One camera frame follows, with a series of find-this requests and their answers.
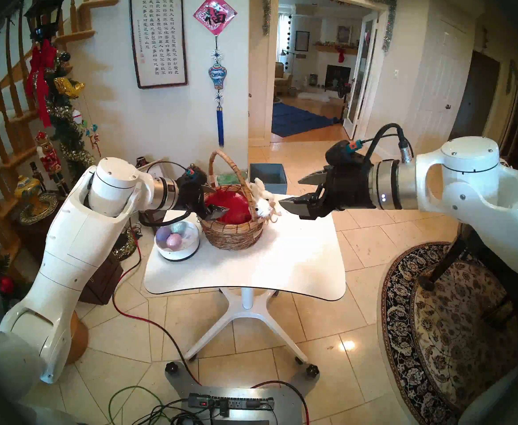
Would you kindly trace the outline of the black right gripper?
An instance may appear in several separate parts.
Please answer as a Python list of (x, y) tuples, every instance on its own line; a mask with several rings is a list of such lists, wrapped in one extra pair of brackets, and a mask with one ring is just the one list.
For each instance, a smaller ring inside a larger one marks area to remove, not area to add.
[(333, 211), (373, 209), (369, 193), (369, 172), (373, 163), (324, 166), (298, 180), (298, 184), (324, 188), (324, 194), (304, 194), (279, 200), (279, 205), (302, 220), (324, 218)]

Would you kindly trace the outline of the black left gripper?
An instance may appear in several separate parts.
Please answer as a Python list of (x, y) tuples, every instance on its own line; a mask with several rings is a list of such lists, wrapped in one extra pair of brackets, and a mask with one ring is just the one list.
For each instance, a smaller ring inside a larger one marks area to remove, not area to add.
[(228, 208), (224, 206), (205, 205), (204, 195), (216, 194), (216, 190), (206, 180), (177, 180), (177, 186), (177, 210), (196, 213), (206, 220), (218, 220), (228, 212)]

